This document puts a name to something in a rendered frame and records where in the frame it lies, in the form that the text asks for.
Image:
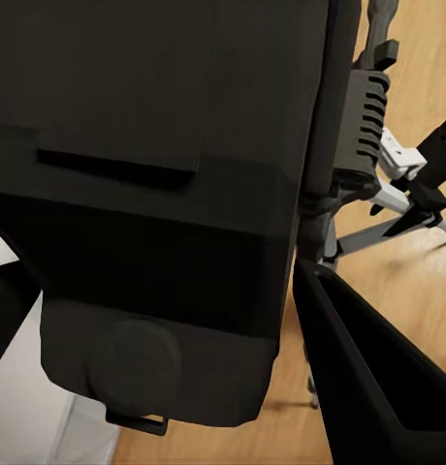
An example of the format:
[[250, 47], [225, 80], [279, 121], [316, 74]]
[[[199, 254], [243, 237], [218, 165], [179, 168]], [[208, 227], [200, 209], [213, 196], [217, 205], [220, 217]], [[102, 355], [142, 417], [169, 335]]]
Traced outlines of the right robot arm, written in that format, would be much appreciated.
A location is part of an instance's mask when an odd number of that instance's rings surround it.
[[[396, 236], [429, 219], [434, 210], [442, 212], [446, 197], [438, 186], [446, 181], [446, 121], [416, 148], [400, 146], [383, 127], [377, 165], [391, 179], [389, 184], [407, 194], [414, 203], [383, 236]], [[385, 208], [374, 203], [370, 215]]]

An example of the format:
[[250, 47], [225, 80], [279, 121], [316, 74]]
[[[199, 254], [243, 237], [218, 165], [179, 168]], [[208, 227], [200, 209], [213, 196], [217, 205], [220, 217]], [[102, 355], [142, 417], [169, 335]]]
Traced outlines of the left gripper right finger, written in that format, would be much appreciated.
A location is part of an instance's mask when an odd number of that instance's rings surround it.
[[334, 465], [446, 465], [446, 373], [335, 271], [293, 267]]

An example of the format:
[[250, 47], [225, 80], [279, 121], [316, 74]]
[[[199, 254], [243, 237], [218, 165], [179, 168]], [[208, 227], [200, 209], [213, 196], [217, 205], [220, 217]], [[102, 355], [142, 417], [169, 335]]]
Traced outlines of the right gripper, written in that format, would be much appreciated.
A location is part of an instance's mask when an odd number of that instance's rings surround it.
[[[446, 181], [446, 139], [437, 127], [418, 147], [417, 151], [425, 157], [427, 164], [417, 170], [412, 180], [400, 176], [389, 184], [407, 194], [414, 205], [382, 235], [396, 236], [398, 233], [429, 219], [434, 210], [446, 208], [446, 197], [438, 186]], [[370, 215], [378, 214], [386, 207], [373, 204]]]

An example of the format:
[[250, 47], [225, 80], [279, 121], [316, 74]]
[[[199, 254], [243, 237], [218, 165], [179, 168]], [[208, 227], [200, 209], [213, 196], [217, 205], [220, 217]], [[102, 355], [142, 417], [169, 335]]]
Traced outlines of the camera tripod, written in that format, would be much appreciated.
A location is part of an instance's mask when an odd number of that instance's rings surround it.
[[[414, 203], [407, 194], [383, 181], [376, 165], [384, 127], [384, 116], [391, 80], [384, 72], [397, 62], [399, 41], [387, 40], [389, 24], [398, 10], [398, 0], [368, 0], [369, 29], [366, 48], [353, 62], [345, 110], [335, 155], [332, 188], [320, 201], [303, 203], [295, 258], [310, 260], [336, 271], [338, 257], [400, 237], [421, 228], [440, 228], [446, 232], [441, 211], [396, 236], [383, 236], [398, 218], [365, 228], [344, 237], [335, 236], [335, 214], [347, 203], [370, 201], [404, 215]], [[318, 395], [312, 371], [308, 378], [313, 410], [318, 410]]]

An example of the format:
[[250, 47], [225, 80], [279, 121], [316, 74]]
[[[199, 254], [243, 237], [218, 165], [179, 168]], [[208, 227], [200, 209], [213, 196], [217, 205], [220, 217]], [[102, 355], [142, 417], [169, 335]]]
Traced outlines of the digital camera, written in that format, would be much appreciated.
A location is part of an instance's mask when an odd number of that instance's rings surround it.
[[0, 0], [0, 236], [43, 290], [53, 384], [160, 437], [169, 419], [258, 418], [361, 15], [362, 0]]

